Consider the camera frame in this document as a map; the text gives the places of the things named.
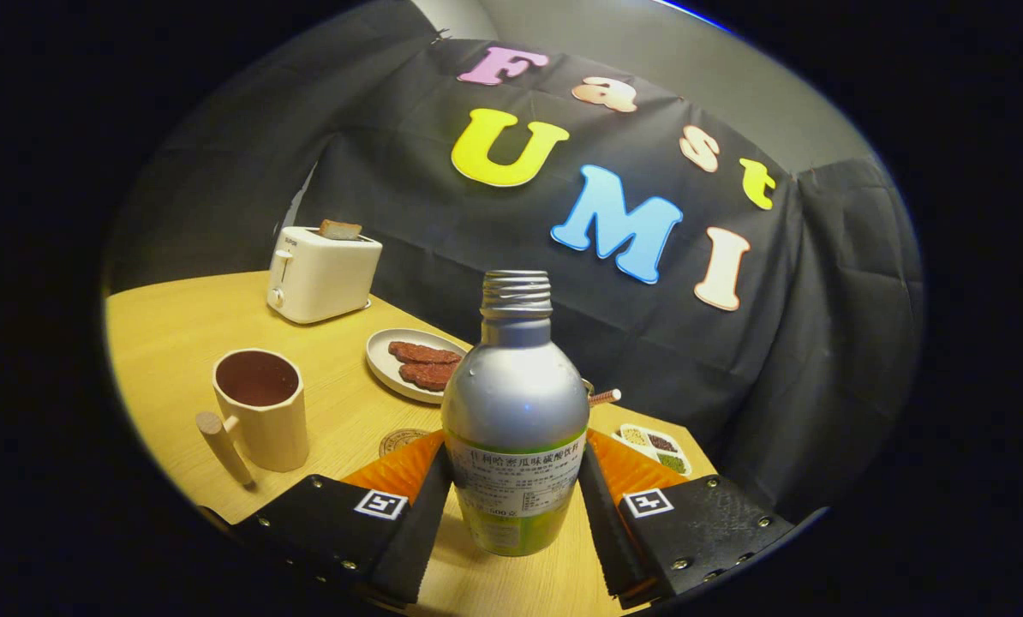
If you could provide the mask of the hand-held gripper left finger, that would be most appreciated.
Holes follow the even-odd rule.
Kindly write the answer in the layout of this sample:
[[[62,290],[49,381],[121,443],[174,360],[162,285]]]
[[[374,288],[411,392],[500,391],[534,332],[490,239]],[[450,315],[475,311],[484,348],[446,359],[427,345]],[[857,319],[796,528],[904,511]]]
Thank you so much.
[[[309,474],[229,534],[308,577],[416,604],[452,486],[444,442],[436,430],[343,479]]]

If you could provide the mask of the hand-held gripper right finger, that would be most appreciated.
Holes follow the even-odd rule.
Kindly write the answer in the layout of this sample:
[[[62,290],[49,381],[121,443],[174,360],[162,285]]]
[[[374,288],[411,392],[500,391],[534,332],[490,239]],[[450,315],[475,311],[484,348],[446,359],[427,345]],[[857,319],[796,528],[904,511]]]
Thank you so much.
[[[797,534],[726,477],[688,479],[594,429],[578,481],[607,592],[626,609],[714,589]]]

